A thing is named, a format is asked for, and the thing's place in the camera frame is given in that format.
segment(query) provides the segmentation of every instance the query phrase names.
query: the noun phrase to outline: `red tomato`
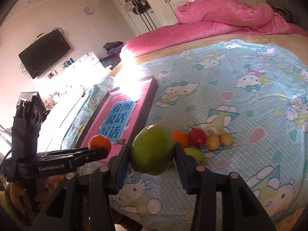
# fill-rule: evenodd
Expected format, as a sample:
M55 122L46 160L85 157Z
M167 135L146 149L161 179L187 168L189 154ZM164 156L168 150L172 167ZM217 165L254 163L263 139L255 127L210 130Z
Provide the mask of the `red tomato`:
M206 136L202 129L194 128L188 133L189 142L194 146L205 144Z

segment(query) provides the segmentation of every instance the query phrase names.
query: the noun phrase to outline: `pink comforter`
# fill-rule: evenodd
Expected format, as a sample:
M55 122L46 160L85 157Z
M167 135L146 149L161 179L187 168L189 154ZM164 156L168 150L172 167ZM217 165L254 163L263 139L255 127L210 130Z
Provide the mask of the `pink comforter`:
M288 24L266 3L257 9L238 0L195 0L176 8L179 23L142 34L122 48L121 58L137 57L167 47L222 34L308 33Z

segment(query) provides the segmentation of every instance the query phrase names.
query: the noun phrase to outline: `light blue bedsheet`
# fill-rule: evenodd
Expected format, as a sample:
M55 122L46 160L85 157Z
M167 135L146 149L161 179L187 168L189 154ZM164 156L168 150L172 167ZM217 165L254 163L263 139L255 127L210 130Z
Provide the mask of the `light blue bedsheet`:
M231 147L201 147L207 167L238 172L273 221L307 204L308 71L298 57L275 44L232 40L142 68L159 81L147 125L230 133ZM195 204L175 168L159 176L130 171L110 199L114 209L162 231L189 230Z
M105 77L102 79L101 83L93 85L89 98L84 103L83 107L72 122L71 127L68 129L66 135L64 136L61 149L75 148L79 136L93 115L95 109L105 94L111 90L113 86L114 81L111 77Z

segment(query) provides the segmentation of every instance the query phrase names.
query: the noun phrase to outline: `green apple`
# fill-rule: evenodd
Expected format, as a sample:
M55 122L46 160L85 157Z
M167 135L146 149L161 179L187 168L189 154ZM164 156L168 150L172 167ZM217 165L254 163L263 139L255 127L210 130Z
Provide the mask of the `green apple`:
M131 166L138 173L162 174L174 157L169 129L155 124L145 127L131 147Z
M203 153L194 147L184 148L185 154L195 158L198 165L206 165Z

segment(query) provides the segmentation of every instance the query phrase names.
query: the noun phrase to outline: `person's hand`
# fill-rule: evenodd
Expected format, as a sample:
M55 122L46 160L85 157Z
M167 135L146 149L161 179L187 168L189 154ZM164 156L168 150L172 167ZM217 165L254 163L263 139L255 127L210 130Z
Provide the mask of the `person's hand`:
M11 183L10 186L10 198L13 206L21 212L23 215L26 215L31 211L28 207L26 207L21 201L21 196L26 195L26 187L21 185L20 183Z
M41 210L44 204L48 201L51 193L57 188L60 181L63 180L65 175L56 175L47 177L44 186L46 190L38 193L35 197L35 201L39 203L38 209Z

